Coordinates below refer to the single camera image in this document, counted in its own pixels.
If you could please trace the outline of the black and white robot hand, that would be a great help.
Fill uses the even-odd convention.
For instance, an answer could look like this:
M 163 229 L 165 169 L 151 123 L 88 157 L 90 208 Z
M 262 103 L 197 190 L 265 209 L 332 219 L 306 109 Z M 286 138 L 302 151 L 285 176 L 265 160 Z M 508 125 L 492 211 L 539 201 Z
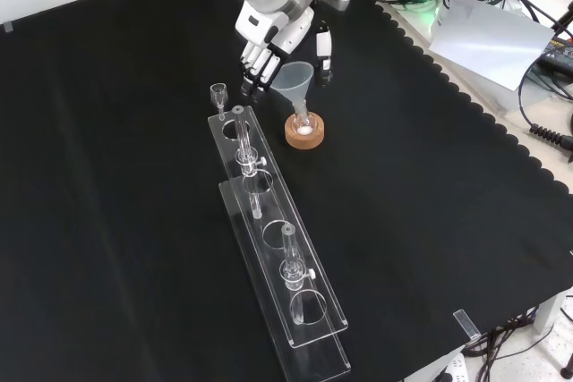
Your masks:
M 286 13 L 260 13 L 245 2 L 235 23 L 246 45 L 240 56 L 243 73 L 241 94 L 248 97 L 268 91 L 282 65 L 305 41 L 314 20 L 313 0 L 292 19 Z

